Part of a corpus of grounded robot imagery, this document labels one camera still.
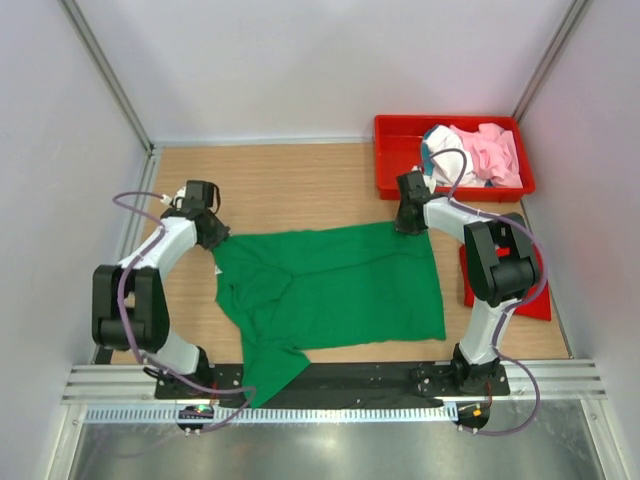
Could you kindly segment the green t shirt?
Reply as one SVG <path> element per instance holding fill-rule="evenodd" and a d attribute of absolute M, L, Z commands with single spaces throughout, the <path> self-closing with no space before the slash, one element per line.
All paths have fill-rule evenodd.
<path fill-rule="evenodd" d="M 212 255 L 216 302 L 241 333 L 254 408 L 309 366 L 309 350 L 446 338 L 426 234 L 378 222 L 232 235 Z"/>

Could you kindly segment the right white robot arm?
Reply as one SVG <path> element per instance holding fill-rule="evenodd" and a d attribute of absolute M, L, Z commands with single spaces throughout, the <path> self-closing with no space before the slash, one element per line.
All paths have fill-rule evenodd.
<path fill-rule="evenodd" d="M 419 170 L 398 176 L 397 185 L 397 232 L 418 235 L 436 229 L 465 247 L 474 303 L 447 380 L 458 393 L 474 395 L 497 374 L 500 345 L 514 311 L 533 287 L 544 286 L 535 239 L 521 215 L 489 213 L 437 194 Z"/>

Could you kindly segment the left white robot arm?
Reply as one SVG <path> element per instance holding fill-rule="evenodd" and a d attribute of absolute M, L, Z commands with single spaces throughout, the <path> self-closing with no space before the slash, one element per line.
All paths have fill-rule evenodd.
<path fill-rule="evenodd" d="M 104 349 L 132 352 L 149 373 L 173 377 L 188 398 L 202 399 L 211 390 L 212 369 L 204 349 L 171 328 L 164 280 L 193 248 L 212 250 L 228 239 L 230 228 L 217 217 L 219 187 L 188 180 L 172 196 L 123 192 L 113 203 L 154 230 L 132 253 L 94 271 L 92 338 Z"/>

